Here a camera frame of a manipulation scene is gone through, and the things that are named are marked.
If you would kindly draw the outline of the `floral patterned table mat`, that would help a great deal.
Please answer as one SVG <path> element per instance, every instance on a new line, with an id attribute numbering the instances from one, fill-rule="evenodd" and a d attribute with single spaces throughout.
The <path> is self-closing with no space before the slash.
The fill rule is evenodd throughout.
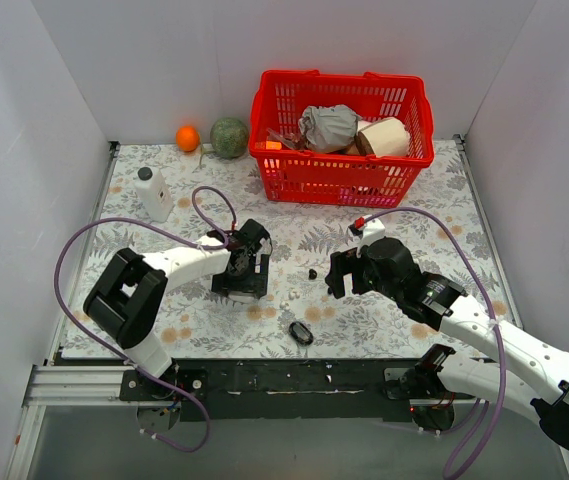
<path id="1" fill-rule="evenodd" d="M 492 301 L 499 319 L 516 322 L 501 269 L 495 262 L 467 164 L 452 140 L 435 144 L 436 157 L 408 190 L 405 211 L 384 217 L 420 267 Z M 66 361 L 109 357 L 106 336 L 82 310 L 83 302 L 112 255 L 123 247 L 139 253 L 170 246 L 170 235 L 196 239 L 209 221 L 255 219 L 271 235 L 267 294 L 250 304 L 212 293 L 208 279 L 185 284 L 163 300 L 155 333 L 176 358 L 416 358 L 447 337 L 407 319 L 377 294 L 335 299 L 321 279 L 333 252 L 354 244 L 348 226 L 358 208 L 277 203 L 264 193 L 254 159 L 224 161 L 186 155 L 170 145 L 125 145 L 112 161 L 99 202 L 103 224 L 89 235 L 88 255 L 70 305 L 60 345 Z M 134 187 L 141 167 L 161 170 L 174 201 L 164 223 L 153 221 Z M 309 279 L 309 269 L 319 278 Z M 297 298 L 290 299 L 295 291 Z M 282 301 L 288 302 L 284 308 Z M 314 336 L 297 344 L 288 327 L 299 321 Z"/>

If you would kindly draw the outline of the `green melon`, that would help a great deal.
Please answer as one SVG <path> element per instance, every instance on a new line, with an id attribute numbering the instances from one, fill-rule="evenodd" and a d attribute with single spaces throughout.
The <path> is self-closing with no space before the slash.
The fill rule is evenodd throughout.
<path id="1" fill-rule="evenodd" d="M 202 148 L 198 168 L 203 167 L 203 158 L 208 154 L 214 154 L 224 160 L 242 157 L 248 148 L 249 137 L 248 127 L 240 119 L 219 118 L 210 129 L 210 145 Z"/>

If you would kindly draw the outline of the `black earbud charging case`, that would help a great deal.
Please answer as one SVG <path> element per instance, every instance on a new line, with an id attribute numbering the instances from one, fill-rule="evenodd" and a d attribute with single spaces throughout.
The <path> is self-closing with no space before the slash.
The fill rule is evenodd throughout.
<path id="1" fill-rule="evenodd" d="M 299 321 L 292 322 L 288 327 L 289 335 L 301 346 L 309 346 L 314 341 L 310 329 Z"/>

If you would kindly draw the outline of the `orange fruit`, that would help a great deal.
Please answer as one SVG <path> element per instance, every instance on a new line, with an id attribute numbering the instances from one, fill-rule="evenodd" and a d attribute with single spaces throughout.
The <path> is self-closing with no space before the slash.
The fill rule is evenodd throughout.
<path id="1" fill-rule="evenodd" d="M 199 147 L 200 135 L 194 126 L 184 125 L 176 131 L 175 143 L 181 151 L 190 153 Z"/>

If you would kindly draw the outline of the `white bottle black cap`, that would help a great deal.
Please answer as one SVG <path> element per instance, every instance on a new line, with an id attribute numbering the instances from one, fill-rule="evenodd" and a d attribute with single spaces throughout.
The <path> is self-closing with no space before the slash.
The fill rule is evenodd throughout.
<path id="1" fill-rule="evenodd" d="M 137 171 L 134 187 L 149 217 L 164 223 L 174 208 L 174 201 L 161 170 L 141 167 Z"/>

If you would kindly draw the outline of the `beige paper roll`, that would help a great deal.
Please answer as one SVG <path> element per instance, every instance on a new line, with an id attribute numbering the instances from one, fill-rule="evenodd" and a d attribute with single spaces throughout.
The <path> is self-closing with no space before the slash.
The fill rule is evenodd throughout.
<path id="1" fill-rule="evenodd" d="M 411 136 L 405 125 L 395 117 L 364 123 L 355 136 L 357 151 L 362 156 L 405 157 Z"/>

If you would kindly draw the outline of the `red plastic shopping basket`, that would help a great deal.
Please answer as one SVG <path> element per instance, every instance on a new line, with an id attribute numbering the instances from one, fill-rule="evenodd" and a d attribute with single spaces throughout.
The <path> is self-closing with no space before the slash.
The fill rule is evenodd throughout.
<path id="1" fill-rule="evenodd" d="M 322 154 L 308 147 L 289 150 L 268 140 L 268 128 L 300 133 L 298 120 L 308 106 L 340 104 L 366 122 L 387 117 L 400 120 L 411 136 L 408 154 L 362 156 L 354 142 L 343 150 Z M 432 110 L 424 82 L 417 76 L 267 70 L 254 96 L 250 126 L 249 151 L 272 201 L 395 207 L 435 157 Z"/>

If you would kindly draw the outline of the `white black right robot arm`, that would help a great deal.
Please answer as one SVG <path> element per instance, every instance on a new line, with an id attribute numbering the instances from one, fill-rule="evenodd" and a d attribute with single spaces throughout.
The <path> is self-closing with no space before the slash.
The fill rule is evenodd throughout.
<path id="1" fill-rule="evenodd" d="M 417 371 L 417 387 L 424 395 L 435 398 L 449 390 L 492 399 L 502 394 L 506 408 L 537 421 L 548 438 L 569 450 L 569 352 L 508 322 L 491 320 L 463 287 L 421 271 L 397 239 L 384 237 L 331 254 L 325 282 L 335 298 L 344 297 L 346 276 L 353 293 L 378 293 L 409 319 L 477 349 L 498 365 L 491 373 L 449 354 L 442 363 Z"/>

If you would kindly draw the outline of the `white earbud charging case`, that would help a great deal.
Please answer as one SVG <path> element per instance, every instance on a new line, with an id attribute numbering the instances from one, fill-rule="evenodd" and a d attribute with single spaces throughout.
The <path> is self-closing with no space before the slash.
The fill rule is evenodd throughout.
<path id="1" fill-rule="evenodd" d="M 255 297 L 252 294 L 244 292 L 230 292 L 228 299 L 243 304 L 250 304 L 255 301 Z"/>

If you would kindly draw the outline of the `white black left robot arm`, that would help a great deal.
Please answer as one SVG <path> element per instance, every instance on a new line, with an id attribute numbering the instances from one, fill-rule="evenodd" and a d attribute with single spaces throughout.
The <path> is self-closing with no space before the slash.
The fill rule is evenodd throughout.
<path id="1" fill-rule="evenodd" d="M 240 229 L 209 232 L 198 246 L 138 254 L 119 250 L 84 301 L 84 313 L 146 372 L 142 387 L 157 400 L 169 398 L 177 377 L 170 355 L 153 332 L 163 297 L 204 277 L 210 290 L 232 301 L 259 300 L 267 294 L 272 245 L 264 226 L 253 219 Z"/>

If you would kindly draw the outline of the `clear plastic snack wrapper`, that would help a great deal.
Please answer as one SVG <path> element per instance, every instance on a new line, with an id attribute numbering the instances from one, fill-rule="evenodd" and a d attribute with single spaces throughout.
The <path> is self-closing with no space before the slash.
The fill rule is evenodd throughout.
<path id="1" fill-rule="evenodd" d="M 283 147 L 293 151 L 303 151 L 306 140 L 300 133 L 279 133 L 271 128 L 267 129 L 268 140 L 279 142 Z"/>

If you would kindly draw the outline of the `crumpled grey bag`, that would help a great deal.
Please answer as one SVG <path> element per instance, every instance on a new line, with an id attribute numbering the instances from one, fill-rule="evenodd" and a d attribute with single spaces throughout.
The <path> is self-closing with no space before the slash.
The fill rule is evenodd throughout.
<path id="1" fill-rule="evenodd" d="M 354 142 L 359 121 L 360 116 L 343 104 L 308 106 L 298 120 L 298 128 L 306 147 L 328 154 L 343 150 Z"/>

